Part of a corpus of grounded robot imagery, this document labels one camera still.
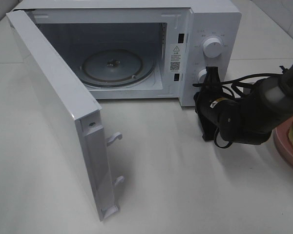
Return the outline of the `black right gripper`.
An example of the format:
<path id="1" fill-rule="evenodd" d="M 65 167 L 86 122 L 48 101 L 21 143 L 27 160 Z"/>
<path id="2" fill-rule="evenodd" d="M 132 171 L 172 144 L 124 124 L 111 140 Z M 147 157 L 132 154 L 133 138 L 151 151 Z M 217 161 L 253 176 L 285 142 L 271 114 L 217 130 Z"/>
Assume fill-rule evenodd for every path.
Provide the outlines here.
<path id="1" fill-rule="evenodd" d="M 194 95 L 195 111 L 199 117 L 204 141 L 216 141 L 224 126 L 224 92 L 218 67 L 207 66 L 204 83 L 194 84 L 200 91 Z"/>

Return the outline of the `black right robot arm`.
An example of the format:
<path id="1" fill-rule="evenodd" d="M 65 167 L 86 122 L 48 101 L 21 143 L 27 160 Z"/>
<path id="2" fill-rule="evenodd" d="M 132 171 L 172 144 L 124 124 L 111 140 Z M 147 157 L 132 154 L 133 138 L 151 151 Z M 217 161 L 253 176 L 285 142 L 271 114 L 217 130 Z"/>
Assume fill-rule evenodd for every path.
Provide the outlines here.
<path id="1" fill-rule="evenodd" d="M 204 141 L 220 136 L 233 143 L 260 145 L 293 116 L 293 65 L 281 74 L 261 73 L 221 82 L 218 68 L 208 66 L 194 95 Z"/>

